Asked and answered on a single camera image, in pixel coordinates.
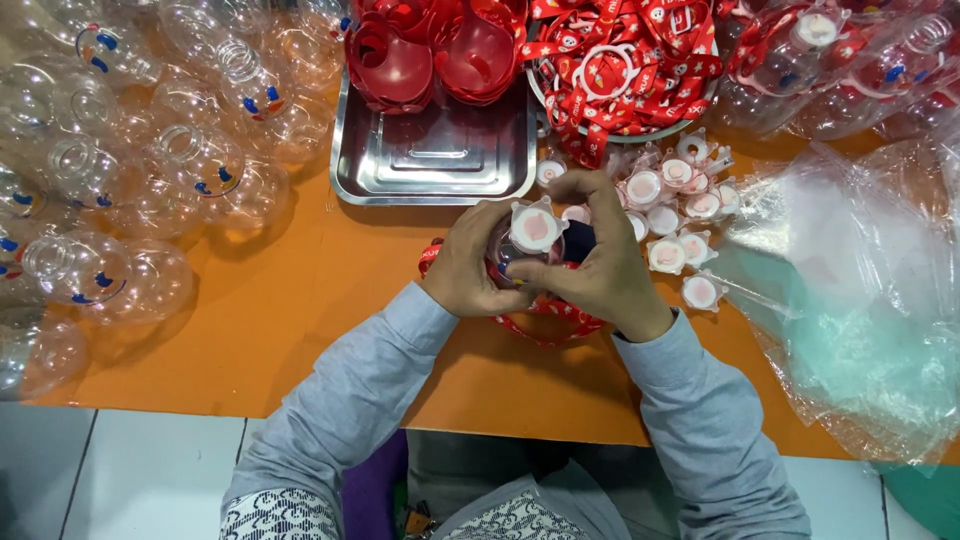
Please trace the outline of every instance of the plastic bag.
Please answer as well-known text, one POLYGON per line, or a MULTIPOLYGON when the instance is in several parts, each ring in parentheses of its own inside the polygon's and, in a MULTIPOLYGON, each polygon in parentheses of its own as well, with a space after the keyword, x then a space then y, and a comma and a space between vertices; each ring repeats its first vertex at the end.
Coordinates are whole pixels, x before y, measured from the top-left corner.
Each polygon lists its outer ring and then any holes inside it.
POLYGON ((960 309, 952 214, 924 197, 943 175, 914 150, 854 164, 811 144, 744 187, 708 267, 806 423, 857 458, 917 464, 960 429, 960 309), (907 182, 908 165, 930 171, 907 182))

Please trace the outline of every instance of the person's left hand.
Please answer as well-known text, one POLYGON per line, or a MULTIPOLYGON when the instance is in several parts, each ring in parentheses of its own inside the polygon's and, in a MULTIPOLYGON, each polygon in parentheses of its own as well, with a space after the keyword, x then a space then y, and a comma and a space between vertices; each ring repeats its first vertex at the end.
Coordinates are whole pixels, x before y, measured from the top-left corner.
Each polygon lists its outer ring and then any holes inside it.
POLYGON ((437 260, 420 287, 437 304, 458 317, 484 317, 525 309, 536 291, 500 290, 487 275, 484 255, 493 227, 519 201, 481 201, 464 212, 446 235, 437 260))

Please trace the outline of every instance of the light blue sleeve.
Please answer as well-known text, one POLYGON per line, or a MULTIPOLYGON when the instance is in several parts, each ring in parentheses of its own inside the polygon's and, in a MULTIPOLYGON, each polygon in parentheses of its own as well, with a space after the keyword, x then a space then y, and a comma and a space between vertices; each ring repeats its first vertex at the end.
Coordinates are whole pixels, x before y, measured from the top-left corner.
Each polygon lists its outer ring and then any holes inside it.
POLYGON ((458 320, 410 283, 330 345, 253 436, 233 470, 221 517, 231 502, 288 490, 333 506, 342 531, 341 474, 396 431, 458 320))
POLYGON ((684 539, 810 537, 777 447, 760 430, 750 381, 700 345, 682 311, 649 343, 613 342, 643 391, 640 413, 663 471, 684 504, 684 539))

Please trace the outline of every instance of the person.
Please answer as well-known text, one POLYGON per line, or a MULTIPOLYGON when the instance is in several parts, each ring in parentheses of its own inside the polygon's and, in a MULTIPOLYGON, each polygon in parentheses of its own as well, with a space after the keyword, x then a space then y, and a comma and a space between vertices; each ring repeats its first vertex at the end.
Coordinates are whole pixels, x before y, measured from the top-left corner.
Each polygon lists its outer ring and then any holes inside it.
POLYGON ((584 263, 515 262, 509 277, 528 285, 497 290, 483 256, 512 201, 468 209, 422 283, 334 342, 253 437, 224 496, 222 538, 342 540, 343 471, 396 431, 457 321, 523 309, 544 289, 615 325, 613 342, 643 392, 658 468, 679 503, 675 531, 635 518, 638 506, 657 502, 621 496, 631 491, 628 462, 607 462, 620 489, 605 491, 597 481, 604 475, 580 463, 590 452, 537 471, 514 439, 408 430, 409 500, 433 509, 441 522, 434 540, 810 537, 777 449, 760 430, 754 388, 706 352, 683 312, 657 294, 610 179, 571 171, 548 191, 555 201, 588 204, 597 243, 584 263))

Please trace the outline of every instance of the purple cloth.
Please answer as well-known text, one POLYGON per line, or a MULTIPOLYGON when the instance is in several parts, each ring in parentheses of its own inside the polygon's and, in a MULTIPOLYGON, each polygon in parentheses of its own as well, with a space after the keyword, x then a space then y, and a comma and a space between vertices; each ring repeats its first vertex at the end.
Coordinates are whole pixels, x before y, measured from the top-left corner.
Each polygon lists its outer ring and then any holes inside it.
POLYGON ((397 430, 366 461, 344 471, 346 540, 396 540, 394 484, 407 475, 407 433, 397 430))

